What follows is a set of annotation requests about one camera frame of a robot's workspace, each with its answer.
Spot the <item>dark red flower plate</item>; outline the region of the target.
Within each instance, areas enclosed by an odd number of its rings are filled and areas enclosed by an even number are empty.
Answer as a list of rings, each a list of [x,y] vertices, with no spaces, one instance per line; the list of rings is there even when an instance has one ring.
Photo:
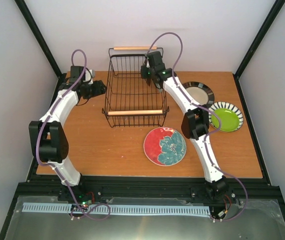
[[[146,77],[146,83],[147,83],[148,86],[151,86],[151,76],[150,75],[148,75]]]

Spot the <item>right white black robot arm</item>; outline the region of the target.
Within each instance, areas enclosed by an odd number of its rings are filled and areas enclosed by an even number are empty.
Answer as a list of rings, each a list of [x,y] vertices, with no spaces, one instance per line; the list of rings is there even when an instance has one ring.
[[[181,131],[191,141],[200,159],[206,181],[206,194],[212,201],[222,198],[229,187],[210,143],[209,114],[213,112],[187,92],[173,69],[165,67],[159,51],[145,55],[140,73],[142,78],[166,91],[181,109]]]

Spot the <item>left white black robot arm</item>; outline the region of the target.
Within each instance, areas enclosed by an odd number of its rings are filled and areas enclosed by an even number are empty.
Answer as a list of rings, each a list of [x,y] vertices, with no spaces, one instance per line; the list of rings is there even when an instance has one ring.
[[[49,110],[38,121],[28,126],[32,154],[37,163],[50,167],[61,183],[70,186],[69,196],[82,201],[87,189],[79,184],[81,173],[73,166],[68,154],[69,143],[64,124],[80,99],[89,100],[103,95],[107,87],[102,80],[94,80],[95,71],[82,66],[71,66],[70,76],[63,80]]]

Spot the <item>black rimmed beige plate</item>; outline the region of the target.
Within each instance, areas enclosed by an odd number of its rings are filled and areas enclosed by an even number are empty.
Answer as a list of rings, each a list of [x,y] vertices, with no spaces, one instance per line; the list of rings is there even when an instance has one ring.
[[[182,85],[200,105],[205,105],[208,109],[213,105],[215,101],[214,92],[204,83],[189,81]]]

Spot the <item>red and teal flower plate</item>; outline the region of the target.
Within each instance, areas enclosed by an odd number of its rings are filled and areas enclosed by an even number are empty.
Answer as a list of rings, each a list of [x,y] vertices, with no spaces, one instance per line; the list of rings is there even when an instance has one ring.
[[[170,167],[183,160],[187,144],[182,134],[171,127],[152,129],[143,142],[145,156],[154,164]]]

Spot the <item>green striped rim plate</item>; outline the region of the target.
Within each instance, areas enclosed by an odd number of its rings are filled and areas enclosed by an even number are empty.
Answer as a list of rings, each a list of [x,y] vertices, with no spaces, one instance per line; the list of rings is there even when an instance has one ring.
[[[220,131],[231,133],[239,130],[244,123],[244,116],[241,110],[234,104],[225,101],[215,102],[210,108],[220,121]]]

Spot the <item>left black frame post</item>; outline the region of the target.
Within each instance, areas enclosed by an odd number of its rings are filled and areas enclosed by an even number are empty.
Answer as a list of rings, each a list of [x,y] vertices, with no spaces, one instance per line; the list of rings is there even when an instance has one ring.
[[[62,72],[45,40],[43,37],[32,13],[30,12],[28,5],[24,0],[14,0],[15,4],[17,5],[20,13],[22,14],[23,18],[25,19],[29,29],[31,30],[32,34],[34,35],[38,45],[40,46],[42,52],[44,53],[49,65],[51,66],[52,70],[54,71],[57,77],[62,75]]]

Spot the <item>black frame post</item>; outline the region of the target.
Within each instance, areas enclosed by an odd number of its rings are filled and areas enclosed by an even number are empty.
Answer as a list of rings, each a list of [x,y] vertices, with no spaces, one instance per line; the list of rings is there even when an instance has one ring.
[[[254,56],[256,50],[260,46],[279,12],[283,8],[285,0],[275,0],[270,11],[268,12],[266,18],[264,19],[261,27],[259,28],[257,34],[255,35],[250,47],[248,48],[246,54],[244,55],[240,65],[238,66],[236,72],[233,74],[235,80],[239,80],[242,74],[244,73],[246,67]]]
[[[24,0],[14,0],[15,4],[17,5],[20,13],[22,14],[23,18],[25,19],[29,29],[31,30],[32,34],[34,35],[38,45],[40,46],[42,52],[44,53],[49,65],[51,66],[52,70],[54,71],[57,77],[62,75],[62,72],[45,40],[43,37],[32,13],[30,12],[28,5]]]

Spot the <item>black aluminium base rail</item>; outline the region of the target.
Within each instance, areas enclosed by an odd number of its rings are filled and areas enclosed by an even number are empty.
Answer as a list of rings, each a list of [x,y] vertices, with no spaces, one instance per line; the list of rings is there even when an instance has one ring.
[[[78,202],[94,198],[96,203],[112,198],[178,199],[188,203],[218,205],[225,194],[212,200],[206,191],[203,178],[150,178],[150,177],[106,177],[85,176],[72,191],[61,184],[58,177],[43,175],[19,183],[15,191],[18,196],[55,196],[60,201]]]

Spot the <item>right black frame post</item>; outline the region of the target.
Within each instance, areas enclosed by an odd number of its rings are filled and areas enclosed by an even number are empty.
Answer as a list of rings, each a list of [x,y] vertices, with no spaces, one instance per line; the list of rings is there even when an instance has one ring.
[[[246,67],[254,56],[256,50],[260,46],[279,12],[283,8],[285,0],[275,0],[270,11],[268,12],[266,18],[264,19],[261,27],[259,28],[257,34],[255,35],[250,47],[248,48],[246,54],[244,55],[240,65],[238,66],[236,72],[233,74],[235,80],[239,80],[242,74],[244,73]]]

